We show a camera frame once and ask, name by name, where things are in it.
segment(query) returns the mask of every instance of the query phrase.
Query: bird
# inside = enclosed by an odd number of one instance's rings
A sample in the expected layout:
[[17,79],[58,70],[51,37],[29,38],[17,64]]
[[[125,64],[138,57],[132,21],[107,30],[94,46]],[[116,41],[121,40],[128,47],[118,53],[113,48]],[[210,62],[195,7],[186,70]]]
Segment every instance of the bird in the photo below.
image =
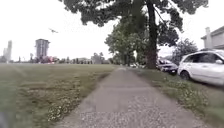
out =
[[52,33],[58,33],[57,31],[55,31],[55,30],[53,30],[53,29],[50,29],[50,28],[49,28],[49,30],[51,30]]

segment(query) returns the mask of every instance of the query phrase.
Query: car door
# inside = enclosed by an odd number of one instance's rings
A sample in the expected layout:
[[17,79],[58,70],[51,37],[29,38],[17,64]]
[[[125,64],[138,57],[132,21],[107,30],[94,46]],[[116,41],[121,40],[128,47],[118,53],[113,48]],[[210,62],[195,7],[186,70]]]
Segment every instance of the car door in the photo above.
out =
[[190,75],[192,79],[197,80],[197,81],[204,81],[204,68],[203,68],[203,56],[204,53],[198,53],[195,55],[192,55],[190,60],[191,63],[187,63],[188,71],[190,72]]
[[201,73],[203,82],[215,85],[223,85],[224,60],[215,53],[207,53],[203,56]]

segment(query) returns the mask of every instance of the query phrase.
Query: tree trunk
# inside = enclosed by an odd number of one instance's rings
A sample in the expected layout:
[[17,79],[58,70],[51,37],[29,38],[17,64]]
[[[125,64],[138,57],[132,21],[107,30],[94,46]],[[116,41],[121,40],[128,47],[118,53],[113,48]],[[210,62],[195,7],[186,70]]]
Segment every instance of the tree trunk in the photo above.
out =
[[156,25],[156,17],[155,17],[155,8],[151,0],[147,0],[146,2],[148,15],[149,15],[149,42],[147,44],[147,62],[146,66],[149,69],[156,68],[156,59],[157,59],[157,25]]

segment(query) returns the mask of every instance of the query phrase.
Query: white car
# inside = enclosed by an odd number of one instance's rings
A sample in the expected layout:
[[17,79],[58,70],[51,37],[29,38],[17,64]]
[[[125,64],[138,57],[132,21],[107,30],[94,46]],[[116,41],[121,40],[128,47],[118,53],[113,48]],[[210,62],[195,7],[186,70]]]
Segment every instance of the white car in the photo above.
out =
[[224,86],[224,51],[212,49],[184,56],[178,75],[185,80]]

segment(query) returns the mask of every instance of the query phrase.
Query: dark car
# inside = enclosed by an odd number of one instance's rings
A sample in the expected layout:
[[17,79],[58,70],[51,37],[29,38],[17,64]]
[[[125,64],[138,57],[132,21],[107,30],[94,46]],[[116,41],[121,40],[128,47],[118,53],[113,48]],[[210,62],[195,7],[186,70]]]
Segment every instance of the dark car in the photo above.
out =
[[173,62],[165,59],[159,59],[157,62],[157,68],[160,71],[167,72],[171,75],[176,75],[178,66],[174,64]]

